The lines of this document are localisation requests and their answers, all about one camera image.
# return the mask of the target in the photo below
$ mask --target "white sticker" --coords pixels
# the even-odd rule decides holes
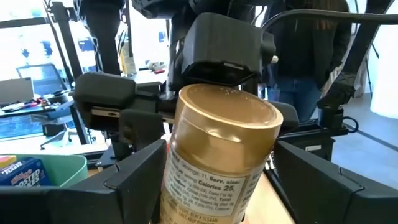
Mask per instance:
[[[320,150],[320,149],[322,149],[322,146],[321,146],[321,145],[307,146],[307,147],[305,148],[305,150],[306,150],[307,152],[316,151],[316,150]]]
[[[248,183],[246,184],[246,187],[243,190],[242,199],[238,204],[238,211],[236,213],[233,224],[238,224],[242,222],[244,212],[246,211],[246,207],[249,205],[251,195],[253,194],[254,189],[257,186],[257,183],[259,182],[263,169],[264,169],[264,164],[262,164],[261,166],[257,167],[252,171],[248,179]]]
[[[174,150],[169,153],[164,184],[177,202],[213,217],[233,214],[245,177],[214,175],[192,166]]]

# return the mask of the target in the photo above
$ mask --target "floor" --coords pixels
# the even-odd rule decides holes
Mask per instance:
[[[345,115],[352,116],[360,123],[360,129],[376,138],[382,139],[394,146],[398,146],[398,120],[380,117],[370,111],[368,96],[364,99],[354,99],[345,108]],[[104,143],[100,133],[94,133],[98,143]],[[80,147],[77,136],[72,136],[70,147],[59,147],[59,143],[46,146],[40,150],[40,144],[45,140],[43,136],[19,139],[16,141],[0,142],[0,152],[10,153],[55,153],[80,154],[102,148]],[[366,136],[354,133],[335,138],[332,162],[358,174],[398,189],[398,151],[391,149]]]

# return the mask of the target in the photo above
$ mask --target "cylindrical container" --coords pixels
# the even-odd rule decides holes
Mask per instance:
[[[240,223],[282,121],[275,107],[244,91],[206,84],[182,88],[160,223]]]

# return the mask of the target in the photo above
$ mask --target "green bin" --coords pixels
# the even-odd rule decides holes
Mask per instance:
[[[30,155],[16,154],[23,157],[38,158],[43,162],[47,175],[53,185],[69,187],[88,177],[87,159],[84,156]]]

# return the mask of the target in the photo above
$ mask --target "jeans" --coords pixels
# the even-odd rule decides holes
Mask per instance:
[[[276,90],[267,89],[268,99],[279,98],[279,102],[294,106],[300,123],[311,119],[321,94],[315,81],[309,78],[279,78]]]

